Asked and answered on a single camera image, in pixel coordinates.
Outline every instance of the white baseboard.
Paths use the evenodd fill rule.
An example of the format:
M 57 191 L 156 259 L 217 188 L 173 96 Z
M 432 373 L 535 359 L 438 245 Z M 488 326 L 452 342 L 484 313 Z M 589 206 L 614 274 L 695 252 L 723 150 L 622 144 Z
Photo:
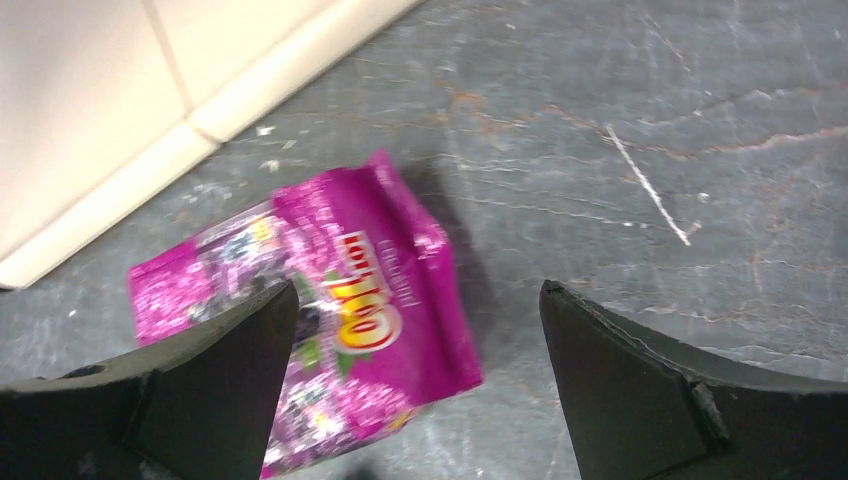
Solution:
M 420 0 L 337 0 L 236 75 L 145 151 L 0 260 L 0 287 L 24 288 L 160 192 L 220 142 L 285 100 Z

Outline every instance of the scratch mark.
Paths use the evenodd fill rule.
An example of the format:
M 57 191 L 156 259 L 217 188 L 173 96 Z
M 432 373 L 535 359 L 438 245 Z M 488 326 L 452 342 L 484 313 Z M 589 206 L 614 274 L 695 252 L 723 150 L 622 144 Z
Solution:
M 455 10 L 465 13 L 505 13 L 510 10 L 502 7 L 500 5 L 491 5 L 491 6 L 468 6 L 468 5 L 459 5 L 459 4 L 450 4 L 441 8 L 437 8 L 436 12 L 441 12 L 443 10 Z
M 742 57 L 742 50 L 739 48 L 739 32 L 737 32 L 737 28 L 741 26 L 739 22 L 739 17 L 742 13 L 742 7 L 739 5 L 739 0 L 733 0 L 733 15 L 730 17 L 730 33 L 733 35 L 733 46 L 736 48 L 736 58 L 739 59 Z
M 589 214 L 585 214 L 585 213 L 566 212 L 566 211 L 563 211 L 563 210 L 554 210 L 554 209 L 551 209 L 551 208 L 540 207 L 540 206 L 537 206 L 537 205 L 522 205 L 522 204 L 514 204 L 514 203 L 507 203 L 507 202 L 498 202 L 496 200 L 487 200 L 487 199 L 483 199 L 483 198 L 463 197 L 463 196 L 460 196 L 460 195 L 454 195 L 454 194 L 449 194 L 449 193 L 422 193 L 419 196 L 422 197 L 422 198 L 433 197 L 433 196 L 439 197 L 439 198 L 451 198 L 451 199 L 454 199 L 454 200 L 463 200 L 463 201 L 471 202 L 471 203 L 480 203 L 480 204 L 486 204 L 486 205 L 495 205 L 495 206 L 498 206 L 498 207 L 506 207 L 506 208 L 510 208 L 510 209 L 514 209 L 514 210 L 532 210 L 534 212 L 544 212 L 544 213 L 550 213 L 550 214 L 553 214 L 553 215 L 560 215 L 560 216 L 564 216 L 564 217 L 586 218 L 586 219 L 589 219 L 589 220 L 596 220 L 598 222 L 601 222 L 601 223 L 604 223 L 604 224 L 607 224 L 607 225 L 625 225 L 626 223 L 630 223 L 631 226 L 633 225 L 632 222 L 626 222 L 626 221 L 620 221 L 620 220 L 610 220 L 609 218 L 597 217 L 597 216 L 589 215 Z M 649 224 L 644 224 L 644 225 L 645 226 L 641 227 L 641 228 L 648 228 L 648 227 L 660 228 L 656 225 L 649 225 Z
M 816 63 L 816 59 L 813 58 L 810 54 L 810 49 L 807 47 L 807 40 L 804 38 L 804 32 L 801 30 L 801 24 L 798 22 L 797 13 L 795 14 L 795 34 L 801 42 L 801 46 L 804 48 L 804 58 L 810 63 L 810 66 L 813 67 L 813 74 L 816 76 L 816 80 L 818 80 L 819 84 L 821 84 L 821 70 L 819 70 L 819 65 Z
M 453 453 L 449 448 L 444 446 L 444 442 L 439 438 L 440 435 L 434 431 L 434 427 L 425 424 L 424 434 L 427 436 L 427 443 L 431 445 L 433 452 L 443 459 L 453 471 L 456 471 L 458 467 L 456 460 L 453 458 Z
M 280 161 L 268 160 L 266 162 L 262 162 L 262 165 L 260 165 L 259 168 L 267 168 L 269 172 L 274 173 L 280 169 Z
M 554 173 L 559 173 L 559 172 L 549 172 L 549 173 L 547 173 L 547 175 L 551 175 L 551 174 L 554 174 Z M 560 199 L 568 200 L 568 201 L 572 201 L 572 202 L 585 203 L 585 204 L 592 205 L 592 206 L 599 207 L 599 208 L 603 208 L 603 209 L 606 209 L 606 210 L 612 210 L 612 211 L 618 212 L 618 213 L 627 213 L 627 214 L 631 214 L 631 215 L 638 215 L 637 212 L 632 212 L 632 211 L 616 208 L 615 206 L 610 205 L 608 203 L 593 202 L 592 200 L 587 200 L 585 198 L 572 197 L 572 196 L 569 196 L 569 195 L 563 195 L 563 194 L 558 193 L 558 192 L 551 192 L 551 191 L 547 191 L 547 190 L 538 190 L 538 189 L 527 190 L 527 189 L 512 186 L 512 185 L 507 184 L 507 183 L 494 182 L 492 180 L 476 179 L 475 181 L 477 183 L 492 185 L 494 187 L 503 188 L 503 189 L 506 189 L 506 190 L 509 190 L 509 191 L 512 191 L 512 192 L 516 192 L 516 193 L 526 193 L 526 194 L 530 194 L 530 195 L 544 195 L 544 196 L 549 196 L 549 197 L 552 197 L 552 198 L 560 198 Z
M 649 40 L 648 32 L 651 30 L 651 28 L 648 26 L 648 22 L 645 21 L 645 19 L 642 19 L 642 23 L 645 24 L 645 39 L 644 39 L 643 43 L 644 43 L 644 46 L 645 46 L 645 53 L 648 55 L 648 60 L 649 60 L 648 63 L 651 65 L 650 75 L 651 75 L 651 86 L 653 87 L 653 85 L 656 83 L 655 82 L 656 73 L 657 73 L 657 69 L 659 68 L 659 65 L 657 65 L 657 59 L 654 56 L 653 42 L 651 40 Z
M 757 293 L 762 296 L 763 284 L 760 280 L 760 263 L 760 251 L 757 250 L 753 255 L 751 255 L 751 274 L 754 276 L 754 286 L 757 288 Z
M 455 86 L 444 80 L 437 80 L 436 85 L 444 88 L 448 94 L 452 97 L 450 108 L 458 107 L 459 105 L 466 105 L 471 111 L 472 115 L 477 120 L 479 125 L 479 133 L 483 136 L 492 139 L 492 136 L 499 133 L 501 130 L 508 128 L 523 128 L 527 125 L 541 121 L 544 115 L 556 115 L 565 120 L 566 122 L 572 124 L 578 128 L 588 128 L 599 132 L 600 129 L 593 125 L 590 122 L 577 118 L 573 115 L 570 115 L 562 110 L 558 105 L 549 104 L 546 105 L 539 111 L 532 112 L 528 115 L 520 115 L 511 119 L 499 119 L 494 118 L 491 115 L 488 115 L 483 112 L 486 107 L 486 99 L 485 97 L 478 95 L 476 93 L 471 92 L 463 92 L 459 91 Z M 445 110 L 439 110 L 436 115 L 436 120 L 438 123 L 444 123 L 444 118 L 446 117 L 447 112 Z
M 472 190 L 471 190 L 471 184 L 468 181 L 468 165 L 467 165 L 467 162 L 465 161 L 465 159 L 462 157 L 462 151 L 459 148 L 459 142 L 457 142 L 457 140 L 456 140 L 456 130 L 453 128 L 453 125 L 452 125 L 451 120 L 450 120 L 450 116 L 448 115 L 447 111 L 445 111 L 444 109 L 439 109 L 439 111 L 437 113 L 438 113 L 438 116 L 442 119 L 442 122 L 444 123 L 445 130 L 446 130 L 445 135 L 448 138 L 448 149 L 449 149 L 451 156 L 453 157 L 454 161 L 456 162 L 456 170 L 457 170 L 457 174 L 459 176 L 459 179 L 462 182 L 462 187 L 466 192 L 468 192 L 468 195 L 472 197 L 472 198 L 470 198 L 470 201 L 472 203 L 476 203 L 477 199 L 473 198 L 473 193 L 472 193 Z M 478 231 L 478 229 L 476 227 L 477 227 L 477 225 L 471 225 L 470 230 L 472 232 Z
M 599 74 L 604 74 L 606 72 L 607 67 L 610 64 L 610 58 L 612 57 L 612 55 L 611 55 L 611 53 L 612 53 L 611 43 L 612 43 L 613 39 L 618 40 L 618 32 L 620 32 L 620 31 L 621 31 L 621 29 L 614 28 L 613 31 L 610 32 L 609 35 L 607 35 L 606 39 L 604 39 L 604 53 L 601 54 L 601 58 L 598 60 L 597 66 L 595 67 Z
M 256 136 L 257 137 L 264 137 L 265 135 L 270 135 L 271 132 L 273 132 L 276 128 L 277 128 L 276 125 L 271 125 L 271 126 L 268 126 L 268 127 L 262 127 L 262 126 L 256 127 Z
M 662 28 L 656 22 L 656 20 L 654 20 L 650 15 L 645 15 L 642 18 L 642 23 L 644 23 L 649 30 L 652 30 L 654 34 L 659 37 L 660 40 L 662 40 L 665 46 L 668 47 L 669 50 L 671 50 L 674 56 L 677 57 L 678 60 L 680 60 L 680 64 L 681 66 L 683 66 L 683 70 L 686 70 L 687 73 L 692 73 L 692 70 L 689 68 L 689 65 L 686 64 L 686 57 L 683 55 L 683 52 L 681 52 L 677 47 L 675 47 L 674 44 L 671 43 L 671 40 L 669 40 L 665 35 L 661 33 Z
M 649 120 L 645 118 L 640 118 L 638 121 L 640 124 L 648 126 L 648 127 L 663 127 L 668 125 L 674 125 L 678 122 L 691 120 L 693 117 L 703 117 L 704 113 L 715 110 L 718 108 L 724 108 L 731 105 L 736 104 L 740 101 L 753 100 L 755 98 L 765 98 L 766 100 L 776 100 L 777 98 L 787 97 L 792 94 L 804 94 L 804 95 L 821 95 L 824 93 L 841 90 L 844 89 L 846 85 L 844 83 L 835 83 L 833 85 L 828 85 L 827 87 L 823 87 L 821 89 L 816 88 L 808 88 L 808 87 L 796 87 L 796 88 L 777 88 L 770 91 L 764 91 L 760 89 L 751 90 L 749 92 L 741 93 L 739 95 L 733 95 L 729 98 L 725 98 L 723 100 L 714 101 L 711 103 L 707 103 L 698 107 L 696 110 L 684 114 L 678 115 L 676 117 L 668 118 L 665 120 Z
M 357 62 L 373 63 L 374 65 L 380 65 L 381 67 L 390 67 L 391 66 L 391 64 L 388 64 L 388 63 L 377 62 L 377 61 L 374 61 L 374 60 L 369 60 L 367 58 L 361 58 L 361 57 L 348 57 L 348 59 L 349 60 L 355 60 Z
M 654 306 L 651 306 L 651 307 L 645 307 L 645 308 L 643 308 L 642 310 L 639 310 L 636 313 L 645 313 L 645 312 L 656 313 L 656 314 L 659 314 L 659 315 L 671 315 L 672 313 L 677 312 L 677 305 L 671 304 L 670 307 L 658 307 L 658 306 L 654 305 Z
M 727 267 L 727 268 L 748 268 L 750 265 L 781 265 L 785 267 L 789 267 L 792 269 L 806 270 L 810 272 L 823 273 L 828 275 L 835 275 L 835 271 L 832 269 L 825 268 L 821 265 L 793 265 L 785 260 L 763 260 L 762 255 L 760 253 L 755 253 L 751 256 L 751 262 L 745 263 L 734 263 L 734 262 L 718 262 L 707 265 L 656 265 L 651 263 L 607 263 L 603 265 L 598 265 L 598 269 L 603 268 L 622 268 L 625 270 L 632 270 L 634 268 L 641 267 L 650 267 L 659 271 L 684 271 L 684 270 L 695 270 L 695 271 L 703 271 L 710 270 L 713 268 Z M 833 268 L 848 268 L 843 265 L 837 265 Z
M 692 228 L 690 228 L 689 230 L 686 230 L 686 235 L 687 236 L 692 235 L 693 233 L 700 230 L 702 227 L 703 227 L 703 225 L 701 225 L 701 222 L 695 221 L 695 223 L 692 224 Z
M 657 191 L 654 190 L 653 186 L 651 186 L 651 182 L 648 181 L 648 178 L 642 173 L 642 170 L 640 170 L 639 167 L 636 166 L 636 162 L 634 162 L 633 159 L 630 158 L 630 154 L 627 153 L 627 150 L 624 148 L 624 145 L 621 144 L 621 140 L 618 139 L 618 135 L 615 134 L 615 130 L 613 130 L 612 126 L 609 124 L 607 125 L 607 132 L 609 132 L 610 138 L 612 138 L 612 141 L 615 142 L 615 146 L 616 148 L 618 148 L 618 151 L 621 152 L 621 155 L 624 157 L 624 160 L 627 161 L 627 164 L 630 165 L 631 169 L 633 169 L 633 173 L 636 174 L 636 177 L 639 179 L 639 182 L 642 184 L 642 187 L 648 192 L 648 195 L 651 196 L 651 199 L 654 201 L 654 204 L 660 210 L 660 213 L 662 214 L 663 218 L 665 218 L 665 221 L 668 223 L 668 226 L 671 227 L 674 233 L 677 234 L 677 236 L 680 238 L 680 241 L 682 241 L 684 245 L 686 245 L 687 247 L 691 246 L 692 244 L 689 242 L 689 237 L 686 235 L 686 232 L 681 230 L 680 227 L 678 227 L 677 224 L 674 223 L 674 219 L 671 218 L 671 215 L 669 215 L 668 211 L 666 211 L 665 207 L 663 207 L 662 199 L 660 198 L 659 194 L 657 194 Z
M 545 480 L 551 480 L 551 475 L 553 475 L 554 472 L 554 465 L 556 465 L 557 457 L 559 456 L 557 454 L 562 449 L 562 442 L 565 440 L 566 434 L 566 429 L 563 428 L 562 432 L 560 432 L 559 434 L 559 439 L 557 440 L 557 444 L 554 447 L 554 451 L 551 452 L 551 464 L 550 466 L 548 466 L 548 473 L 545 474 Z

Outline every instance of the plastic wrapper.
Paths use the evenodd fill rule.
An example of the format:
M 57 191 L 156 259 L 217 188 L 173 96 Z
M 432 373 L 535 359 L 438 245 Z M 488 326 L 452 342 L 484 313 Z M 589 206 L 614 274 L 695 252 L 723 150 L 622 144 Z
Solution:
M 384 438 L 482 382 L 447 236 L 383 150 L 273 192 L 129 279 L 142 344 L 294 281 L 300 318 L 263 477 Z

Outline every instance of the purple packaging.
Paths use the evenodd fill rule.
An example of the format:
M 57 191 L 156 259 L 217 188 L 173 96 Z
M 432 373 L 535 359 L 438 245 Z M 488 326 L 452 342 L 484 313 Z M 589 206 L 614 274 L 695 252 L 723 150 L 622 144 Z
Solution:
M 130 285 L 139 341 L 150 343 L 227 308 L 257 279 L 295 281 L 300 318 L 263 478 L 384 438 L 420 407 L 482 383 L 447 235 L 386 151 L 252 210 L 216 227 L 226 234 L 203 232 L 134 267 Z

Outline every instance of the stone floor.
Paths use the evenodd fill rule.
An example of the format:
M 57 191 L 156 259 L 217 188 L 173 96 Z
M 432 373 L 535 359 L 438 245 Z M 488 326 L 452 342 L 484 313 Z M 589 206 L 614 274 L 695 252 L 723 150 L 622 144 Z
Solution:
M 132 349 L 129 266 L 380 146 L 453 237 L 487 383 L 286 478 L 578 479 L 545 278 L 709 351 L 848 380 L 846 18 L 843 0 L 429 0 L 0 294 L 0 382 Z

